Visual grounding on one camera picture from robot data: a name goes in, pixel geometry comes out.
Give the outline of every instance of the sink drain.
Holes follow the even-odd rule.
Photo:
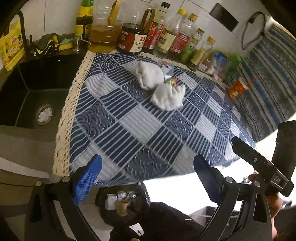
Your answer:
[[[36,122],[40,126],[49,123],[54,114],[54,108],[50,104],[42,105],[36,113]]]

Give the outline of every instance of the yellow oil container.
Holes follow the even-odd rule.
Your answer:
[[[8,34],[0,38],[0,57],[6,70],[12,70],[24,54],[20,21],[15,21],[9,25]]]

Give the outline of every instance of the hand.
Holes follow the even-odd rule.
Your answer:
[[[251,182],[254,182],[258,174],[251,174],[249,176],[249,180]],[[274,217],[278,214],[278,212],[281,210],[281,207],[283,205],[283,200],[279,197],[279,194],[270,195],[266,197],[267,203],[270,210],[270,216],[271,216],[271,226],[272,226],[272,238],[275,238],[277,236],[277,230],[274,226]]]

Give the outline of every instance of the yellow bottle cap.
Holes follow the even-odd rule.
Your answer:
[[[207,41],[211,44],[214,44],[216,40],[214,40],[212,37],[208,37]]]
[[[189,18],[190,21],[195,22],[197,20],[197,15],[195,15],[194,13],[190,14]]]
[[[181,14],[181,15],[183,15],[183,16],[185,16],[185,15],[186,15],[186,10],[180,8],[180,9],[178,10],[178,13]]]
[[[205,33],[201,28],[199,28],[196,32],[201,34],[201,35],[203,35]]]

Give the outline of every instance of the white towel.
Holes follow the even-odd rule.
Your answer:
[[[136,76],[143,90],[154,90],[165,78],[156,64],[139,61],[136,66]]]
[[[176,110],[183,106],[185,90],[185,85],[172,87],[170,84],[162,83],[157,86],[150,101],[162,110]]]

